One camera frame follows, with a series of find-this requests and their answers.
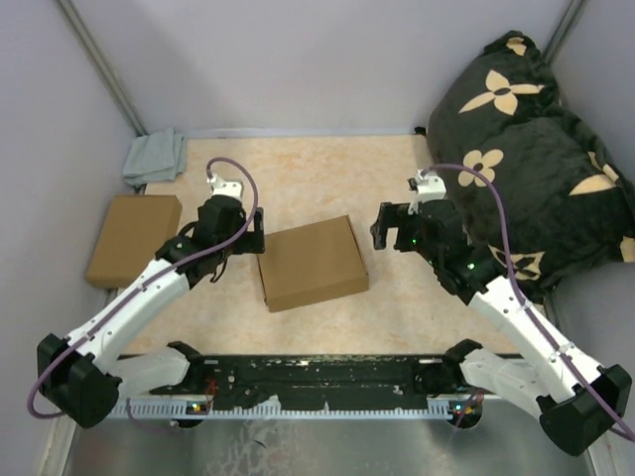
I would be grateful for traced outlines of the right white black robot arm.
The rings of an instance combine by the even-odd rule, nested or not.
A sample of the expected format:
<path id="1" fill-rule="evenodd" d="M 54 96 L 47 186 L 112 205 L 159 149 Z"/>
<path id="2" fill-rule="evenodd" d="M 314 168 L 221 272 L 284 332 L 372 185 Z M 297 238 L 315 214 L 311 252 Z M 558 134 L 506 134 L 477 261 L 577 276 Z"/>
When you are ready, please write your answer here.
<path id="1" fill-rule="evenodd" d="M 619 365 L 604 367 L 562 335 L 528 300 L 519 300 L 501 264 L 485 246 L 471 244 L 461 218 L 445 199 L 383 202 L 370 227 L 373 246 L 415 252 L 442 287 L 492 322 L 516 346 L 526 367 L 509 363 L 465 339 L 444 355 L 444 385 L 455 393 L 478 387 L 534 417 L 561 451 L 579 456 L 623 417 L 632 378 Z"/>

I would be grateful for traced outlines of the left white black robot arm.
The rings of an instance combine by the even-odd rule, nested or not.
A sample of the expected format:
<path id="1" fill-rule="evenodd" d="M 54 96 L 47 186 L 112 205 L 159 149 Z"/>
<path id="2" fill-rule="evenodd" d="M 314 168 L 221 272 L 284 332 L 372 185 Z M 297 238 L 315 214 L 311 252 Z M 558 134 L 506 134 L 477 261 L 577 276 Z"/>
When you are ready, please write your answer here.
<path id="1" fill-rule="evenodd" d="M 123 358 L 122 351 L 165 307 L 200 281 L 217 282 L 232 255 L 261 254 L 264 210 L 245 211 L 238 197 L 215 194 L 156 252 L 141 275 L 99 314 L 66 337 L 46 336 L 37 347 L 38 379 L 27 411 L 43 396 L 83 428 L 105 420 L 116 404 L 167 387 L 192 394 L 205 382 L 203 356 L 176 341 L 154 353 Z"/>

